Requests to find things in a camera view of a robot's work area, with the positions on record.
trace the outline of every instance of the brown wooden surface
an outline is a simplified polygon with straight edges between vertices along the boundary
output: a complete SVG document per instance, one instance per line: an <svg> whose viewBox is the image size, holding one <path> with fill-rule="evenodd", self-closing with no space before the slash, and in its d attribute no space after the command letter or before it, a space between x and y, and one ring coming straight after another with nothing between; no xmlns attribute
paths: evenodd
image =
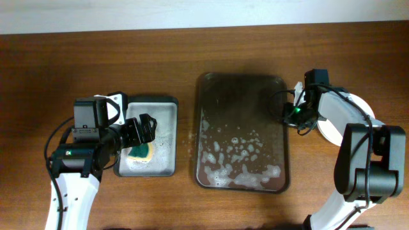
<svg viewBox="0 0 409 230"><path fill-rule="evenodd" d="M0 228L44 228L50 202L42 152L46 139L73 114L75 98L117 90L179 99L176 173L119 178L104 172L88 229L300 224L334 189L338 147L318 131L300 137L291 129L291 186L285 193L203 189L193 179L194 140L189 139L196 79L205 72L268 73L292 88L304 72L327 68L333 85L361 96L378 119L408 132L408 42L408 22L0 36ZM409 226L407 172L401 195L356 224Z"/></svg>

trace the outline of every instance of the sponge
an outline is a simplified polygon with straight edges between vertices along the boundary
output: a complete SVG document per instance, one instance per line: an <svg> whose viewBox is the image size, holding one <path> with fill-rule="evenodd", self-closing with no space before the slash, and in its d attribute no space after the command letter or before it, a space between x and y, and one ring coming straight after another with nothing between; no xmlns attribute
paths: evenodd
<svg viewBox="0 0 409 230"><path fill-rule="evenodd" d="M130 150L128 158L139 162L148 163L152 159L153 150L152 143L135 146Z"/></svg>

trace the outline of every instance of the wood grain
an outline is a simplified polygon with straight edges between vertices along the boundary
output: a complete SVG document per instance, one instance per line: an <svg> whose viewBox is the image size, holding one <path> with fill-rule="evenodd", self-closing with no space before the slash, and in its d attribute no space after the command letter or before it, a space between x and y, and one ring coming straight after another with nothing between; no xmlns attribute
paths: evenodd
<svg viewBox="0 0 409 230"><path fill-rule="evenodd" d="M192 171L197 78L267 73L288 87L312 68L364 98L378 119L409 130L409 23L109 31L0 36L0 228L43 229L50 199L43 145L77 97L123 91L179 99L176 173L104 172L88 229L244 229L300 224L334 189L338 147L289 131L291 186L281 195L207 190ZM51 149L57 141L52 142ZM406 144L406 155L409 145ZM377 229L409 226L405 189L361 216Z"/></svg>

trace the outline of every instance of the robotic hand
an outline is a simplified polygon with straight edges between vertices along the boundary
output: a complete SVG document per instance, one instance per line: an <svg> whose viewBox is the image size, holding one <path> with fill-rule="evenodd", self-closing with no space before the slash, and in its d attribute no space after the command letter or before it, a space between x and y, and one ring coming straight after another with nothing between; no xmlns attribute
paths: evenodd
<svg viewBox="0 0 409 230"><path fill-rule="evenodd" d="M299 82L289 92L295 99L284 105L282 122L299 134L308 128L300 134L305 135L318 120L328 119L343 134L336 189L320 211L306 218L303 229L347 229L362 212L401 193L406 139L401 127L368 116L345 89L330 86L327 70L305 73L305 88ZM371 161L372 153L382 159Z"/></svg>
<svg viewBox="0 0 409 230"><path fill-rule="evenodd" d="M86 229L89 212L102 179L102 171L114 166L122 148L155 140L157 122L148 114L125 119L128 107L124 93L76 99L74 117L66 120L45 145L47 170L52 180L51 204L45 229ZM74 119L50 158L47 148L52 136ZM73 143L66 140L73 133ZM116 161L105 167L110 156Z"/></svg>

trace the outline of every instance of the white backdrop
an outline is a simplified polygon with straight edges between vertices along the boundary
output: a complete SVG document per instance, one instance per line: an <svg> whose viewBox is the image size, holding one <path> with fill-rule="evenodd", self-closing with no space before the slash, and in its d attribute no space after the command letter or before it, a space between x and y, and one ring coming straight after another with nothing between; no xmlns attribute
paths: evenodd
<svg viewBox="0 0 409 230"><path fill-rule="evenodd" d="M0 34L408 19L408 0L0 0Z"/></svg>

